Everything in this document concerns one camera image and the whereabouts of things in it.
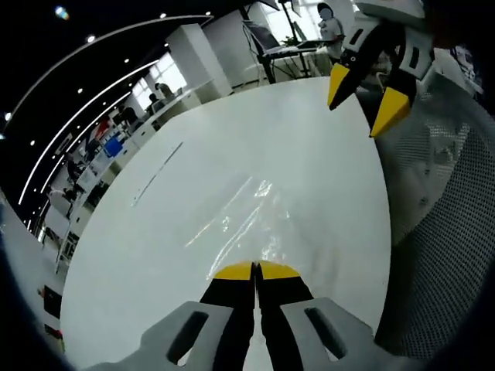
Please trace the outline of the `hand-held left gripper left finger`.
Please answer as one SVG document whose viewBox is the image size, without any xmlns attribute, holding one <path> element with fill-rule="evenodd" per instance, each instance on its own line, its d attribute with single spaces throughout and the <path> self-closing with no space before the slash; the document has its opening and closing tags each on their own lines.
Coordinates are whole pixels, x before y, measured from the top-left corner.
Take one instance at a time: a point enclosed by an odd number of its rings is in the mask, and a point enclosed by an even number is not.
<svg viewBox="0 0 495 371">
<path fill-rule="evenodd" d="M 242 370 L 254 333 L 252 261 L 218 271 L 199 301 L 187 301 L 148 328 L 118 362 L 91 370 Z"/>
</svg>

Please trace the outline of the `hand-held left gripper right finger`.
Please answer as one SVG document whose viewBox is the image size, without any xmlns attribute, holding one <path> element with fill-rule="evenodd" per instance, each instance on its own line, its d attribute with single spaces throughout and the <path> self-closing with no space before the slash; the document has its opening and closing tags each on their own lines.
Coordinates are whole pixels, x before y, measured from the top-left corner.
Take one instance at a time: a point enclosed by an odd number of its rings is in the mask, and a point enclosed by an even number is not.
<svg viewBox="0 0 495 371">
<path fill-rule="evenodd" d="M 330 298 L 312 295 L 288 265 L 257 266 L 261 330 L 275 370 L 408 370 L 410 360 L 386 352 L 372 329 Z"/>
</svg>

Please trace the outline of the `person's right hand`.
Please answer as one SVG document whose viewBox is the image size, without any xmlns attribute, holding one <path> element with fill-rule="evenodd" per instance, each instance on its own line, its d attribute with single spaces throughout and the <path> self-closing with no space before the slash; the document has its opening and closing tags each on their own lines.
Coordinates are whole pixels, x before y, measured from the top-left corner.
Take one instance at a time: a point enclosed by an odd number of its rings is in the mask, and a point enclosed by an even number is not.
<svg viewBox="0 0 495 371">
<path fill-rule="evenodd" d="M 434 47 L 451 49 L 466 41 L 463 7 L 456 1 L 423 1 L 425 20 L 433 35 Z"/>
</svg>

